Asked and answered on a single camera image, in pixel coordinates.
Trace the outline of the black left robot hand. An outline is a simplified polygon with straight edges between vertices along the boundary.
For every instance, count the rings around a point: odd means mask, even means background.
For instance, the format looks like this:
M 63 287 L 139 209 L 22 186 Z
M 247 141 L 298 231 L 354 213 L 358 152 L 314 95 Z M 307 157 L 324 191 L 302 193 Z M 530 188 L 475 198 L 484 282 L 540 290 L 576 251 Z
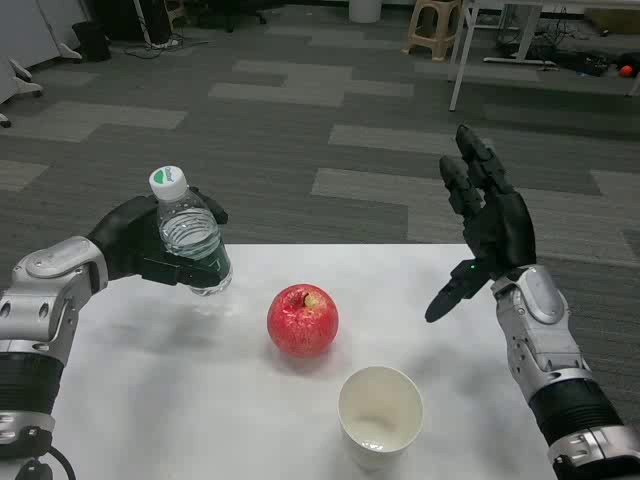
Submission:
M 160 236 L 157 207 L 154 196 L 136 196 L 109 212 L 88 234 L 105 258 L 108 278 L 139 275 L 196 290 L 226 286 L 232 267 L 224 243 L 198 260 L 170 253 Z

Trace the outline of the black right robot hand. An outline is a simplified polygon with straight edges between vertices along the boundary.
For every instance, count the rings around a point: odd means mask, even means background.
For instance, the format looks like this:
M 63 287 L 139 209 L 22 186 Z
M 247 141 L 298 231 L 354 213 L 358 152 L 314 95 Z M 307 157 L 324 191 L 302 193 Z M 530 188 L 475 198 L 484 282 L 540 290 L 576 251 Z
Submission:
M 475 296 L 487 282 L 537 262 L 529 210 L 497 154 L 464 124 L 458 126 L 455 141 L 462 160 L 442 157 L 440 175 L 453 211 L 463 219 L 463 238 L 473 257 L 451 271 L 426 310 L 428 323 Z

